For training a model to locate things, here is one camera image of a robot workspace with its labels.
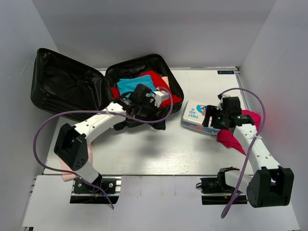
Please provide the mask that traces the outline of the orange patterned white pouch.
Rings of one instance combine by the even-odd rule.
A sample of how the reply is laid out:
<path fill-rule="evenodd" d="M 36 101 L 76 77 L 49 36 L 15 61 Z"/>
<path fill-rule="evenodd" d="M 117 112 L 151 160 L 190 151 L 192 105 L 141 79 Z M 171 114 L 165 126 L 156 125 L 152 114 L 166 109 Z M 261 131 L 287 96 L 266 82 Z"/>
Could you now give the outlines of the orange patterned white pouch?
<path fill-rule="evenodd" d="M 165 76 L 165 77 L 161 77 L 163 80 L 164 80 L 164 82 L 168 85 L 168 87 L 169 87 L 169 80 L 168 80 L 168 77 L 167 76 Z"/>

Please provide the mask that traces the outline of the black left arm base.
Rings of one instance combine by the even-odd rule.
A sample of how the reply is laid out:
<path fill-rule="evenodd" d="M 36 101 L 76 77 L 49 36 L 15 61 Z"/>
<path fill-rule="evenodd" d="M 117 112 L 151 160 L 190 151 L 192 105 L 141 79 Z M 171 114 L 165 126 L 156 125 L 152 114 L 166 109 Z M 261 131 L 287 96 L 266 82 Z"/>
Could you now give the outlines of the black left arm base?
<path fill-rule="evenodd" d="M 112 204 L 116 204 L 121 190 L 121 177 L 103 176 L 100 187 L 105 191 Z M 105 204 L 109 201 L 100 189 L 85 184 L 80 178 L 73 180 L 70 196 L 71 204 Z"/>

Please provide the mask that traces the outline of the teal shirt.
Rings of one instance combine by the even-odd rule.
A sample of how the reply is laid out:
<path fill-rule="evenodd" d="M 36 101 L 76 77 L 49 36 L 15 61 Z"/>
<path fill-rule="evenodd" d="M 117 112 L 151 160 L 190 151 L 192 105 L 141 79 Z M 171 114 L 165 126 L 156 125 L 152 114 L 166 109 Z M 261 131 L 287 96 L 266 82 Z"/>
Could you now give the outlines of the teal shirt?
<path fill-rule="evenodd" d="M 145 85 L 151 91 L 156 91 L 156 87 L 154 86 L 150 75 L 144 75 L 134 79 L 120 79 L 120 81 L 117 83 L 117 88 L 120 92 L 120 95 L 122 95 L 126 92 L 134 91 L 139 84 Z"/>

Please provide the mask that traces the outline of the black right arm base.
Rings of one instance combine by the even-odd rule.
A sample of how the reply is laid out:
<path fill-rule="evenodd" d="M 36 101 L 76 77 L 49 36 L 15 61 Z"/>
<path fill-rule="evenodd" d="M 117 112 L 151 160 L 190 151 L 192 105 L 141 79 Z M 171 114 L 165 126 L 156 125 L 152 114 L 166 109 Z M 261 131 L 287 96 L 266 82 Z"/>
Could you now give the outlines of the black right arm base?
<path fill-rule="evenodd" d="M 233 187 L 220 186 L 214 177 L 200 178 L 195 187 L 201 191 L 202 205 L 227 205 L 234 191 Z"/>

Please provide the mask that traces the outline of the magenta garment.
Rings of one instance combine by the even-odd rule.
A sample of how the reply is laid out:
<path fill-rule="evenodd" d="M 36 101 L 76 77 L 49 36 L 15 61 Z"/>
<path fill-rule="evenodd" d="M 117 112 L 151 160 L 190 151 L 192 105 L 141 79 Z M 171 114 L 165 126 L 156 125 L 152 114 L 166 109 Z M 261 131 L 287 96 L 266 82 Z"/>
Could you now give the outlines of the magenta garment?
<path fill-rule="evenodd" d="M 260 123 L 261 123 L 261 116 L 255 112 L 249 110 L 242 110 L 243 115 L 250 115 L 253 119 L 257 131 L 259 131 Z M 233 148 L 240 153 L 246 155 L 245 150 L 242 148 L 240 143 L 235 139 L 233 134 L 229 130 L 221 130 L 217 135 L 217 142 L 223 144 L 226 148 Z"/>

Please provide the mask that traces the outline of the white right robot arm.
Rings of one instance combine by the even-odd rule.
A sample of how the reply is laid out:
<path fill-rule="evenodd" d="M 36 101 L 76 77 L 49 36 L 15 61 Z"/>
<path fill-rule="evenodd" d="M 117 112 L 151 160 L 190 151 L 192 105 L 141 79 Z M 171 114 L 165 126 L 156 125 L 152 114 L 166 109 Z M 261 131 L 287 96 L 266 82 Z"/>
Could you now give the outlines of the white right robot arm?
<path fill-rule="evenodd" d="M 229 130 L 242 146 L 252 167 L 253 176 L 235 167 L 221 168 L 216 181 L 205 183 L 205 193 L 214 189 L 243 193 L 254 208 L 289 205 L 294 173 L 274 159 L 257 133 L 250 115 L 244 115 L 238 97 L 220 97 L 217 106 L 207 105 L 204 127 Z"/>

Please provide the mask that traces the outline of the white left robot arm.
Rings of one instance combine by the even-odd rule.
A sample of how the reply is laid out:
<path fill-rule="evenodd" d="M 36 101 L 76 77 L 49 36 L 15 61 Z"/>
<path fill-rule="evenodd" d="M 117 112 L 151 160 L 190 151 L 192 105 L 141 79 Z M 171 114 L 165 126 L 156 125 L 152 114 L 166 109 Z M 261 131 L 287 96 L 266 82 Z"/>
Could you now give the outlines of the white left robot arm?
<path fill-rule="evenodd" d="M 88 146 L 101 134 L 129 118 L 140 123 L 154 124 L 161 104 L 171 99 L 170 92 L 159 87 L 155 91 L 138 84 L 112 101 L 105 109 L 74 125 L 64 124 L 59 131 L 54 153 L 82 180 L 91 192 L 102 186 L 102 177 L 89 161 Z"/>

